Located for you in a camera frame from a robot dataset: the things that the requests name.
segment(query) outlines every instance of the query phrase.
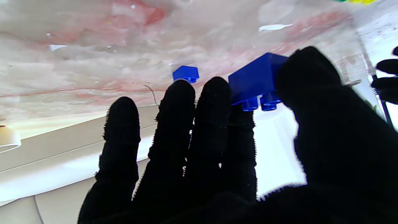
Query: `blue lego brick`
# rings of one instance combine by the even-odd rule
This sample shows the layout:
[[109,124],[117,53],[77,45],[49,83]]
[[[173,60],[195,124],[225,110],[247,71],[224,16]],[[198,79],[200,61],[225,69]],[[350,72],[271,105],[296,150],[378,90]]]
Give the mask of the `blue lego brick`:
[[199,72],[197,67],[181,66],[175,72],[173,72],[174,80],[185,79],[189,83],[195,83],[199,79]]
[[258,108],[260,97],[263,111],[276,110],[282,101],[276,94],[274,80],[288,57],[266,53],[228,77],[232,91],[232,105],[241,105],[244,111]]

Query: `wire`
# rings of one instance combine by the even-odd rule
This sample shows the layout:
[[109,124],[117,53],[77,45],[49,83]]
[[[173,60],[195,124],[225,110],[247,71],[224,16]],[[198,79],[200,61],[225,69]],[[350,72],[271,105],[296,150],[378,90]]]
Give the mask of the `wire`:
[[155,101],[156,106],[159,106],[158,103],[156,102],[156,97],[155,97],[155,93],[153,92],[153,90],[147,85],[144,85],[144,86],[148,87],[148,89],[152,92],[153,100]]

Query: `gloved hand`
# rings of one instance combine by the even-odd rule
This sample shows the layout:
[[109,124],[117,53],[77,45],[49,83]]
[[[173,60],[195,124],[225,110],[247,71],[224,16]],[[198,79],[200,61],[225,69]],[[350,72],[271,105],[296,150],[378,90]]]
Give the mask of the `gloved hand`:
[[255,202],[253,112],[231,106],[230,92],[229,84],[215,77],[204,85],[195,108],[195,90],[188,82],[179,80],[167,89],[156,116],[150,161],[132,203],[138,180],[138,111],[130,98],[118,99],[108,113],[97,182],[78,223],[158,223],[204,206],[221,192]]
[[[393,51],[398,56],[398,47]],[[383,77],[376,79],[372,83],[372,87],[377,89],[381,100],[398,104],[398,59],[387,59],[379,62],[376,68],[388,74],[396,75],[395,77]]]

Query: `light fixture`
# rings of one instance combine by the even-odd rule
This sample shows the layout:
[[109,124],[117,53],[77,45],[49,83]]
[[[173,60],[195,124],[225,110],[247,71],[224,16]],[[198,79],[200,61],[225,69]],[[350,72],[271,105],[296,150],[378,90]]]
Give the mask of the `light fixture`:
[[0,125],[0,153],[18,148],[21,144],[21,137],[15,130]]

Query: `yellow object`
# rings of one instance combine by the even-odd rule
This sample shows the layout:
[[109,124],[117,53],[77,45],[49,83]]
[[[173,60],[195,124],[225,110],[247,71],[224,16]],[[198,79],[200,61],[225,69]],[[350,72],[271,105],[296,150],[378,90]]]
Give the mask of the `yellow object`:
[[369,5],[370,3],[373,3],[375,0],[348,0],[348,1],[352,3],[362,3],[364,5]]
[[370,4],[370,3],[373,3],[375,0],[363,0],[362,1],[362,4],[364,4],[364,5],[368,5],[368,4]]

